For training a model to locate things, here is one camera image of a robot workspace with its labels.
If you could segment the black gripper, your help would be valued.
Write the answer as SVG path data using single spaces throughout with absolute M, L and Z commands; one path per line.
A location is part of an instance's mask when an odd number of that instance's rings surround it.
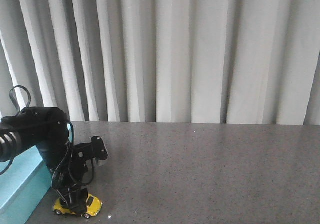
M 87 212 L 88 189 L 72 191 L 71 187 L 91 184 L 93 172 L 91 171 L 90 179 L 84 181 L 84 175 L 89 170 L 88 159 L 83 160 L 76 155 L 73 144 L 66 144 L 65 146 L 66 152 L 51 173 L 51 186 L 57 190 L 67 207 L 71 207 L 71 210 L 77 215 L 82 215 Z

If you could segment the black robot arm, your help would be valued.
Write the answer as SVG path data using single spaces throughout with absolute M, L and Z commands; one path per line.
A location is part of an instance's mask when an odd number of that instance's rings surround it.
M 83 176 L 86 161 L 76 154 L 74 129 L 57 107 L 26 107 L 0 122 L 0 160 L 10 167 L 19 154 L 36 146 L 51 174 L 60 203 L 77 214 L 87 211 L 89 196 Z

